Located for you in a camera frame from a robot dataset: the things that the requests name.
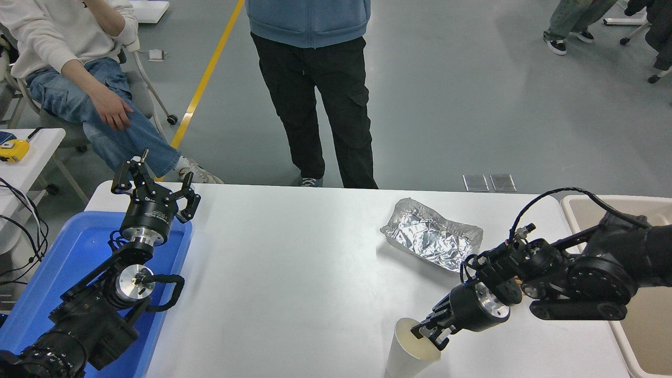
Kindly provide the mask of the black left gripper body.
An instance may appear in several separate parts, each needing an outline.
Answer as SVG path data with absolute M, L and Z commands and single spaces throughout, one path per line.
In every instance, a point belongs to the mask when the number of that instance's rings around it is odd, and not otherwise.
M 148 196 L 133 197 L 121 223 L 120 234 L 127 240 L 144 237 L 152 242 L 167 242 L 177 212 L 175 201 L 166 203 Z

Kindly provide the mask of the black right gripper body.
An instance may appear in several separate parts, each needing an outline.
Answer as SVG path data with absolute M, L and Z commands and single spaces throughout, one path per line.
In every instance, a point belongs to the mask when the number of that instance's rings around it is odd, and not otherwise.
M 449 293 L 450 308 L 452 312 L 452 332 L 461 330 L 482 332 L 494 327 L 498 318 L 483 304 L 483 300 L 489 300 L 489 295 L 480 295 L 485 286 L 481 283 L 474 285 L 458 285 Z

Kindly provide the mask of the seated person's right hand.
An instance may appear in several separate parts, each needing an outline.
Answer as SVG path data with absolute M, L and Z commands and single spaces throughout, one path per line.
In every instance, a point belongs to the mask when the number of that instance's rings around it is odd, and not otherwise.
M 128 103 L 110 89 L 100 89 L 89 94 L 101 120 L 113 131 L 131 127 L 129 115 L 134 112 Z

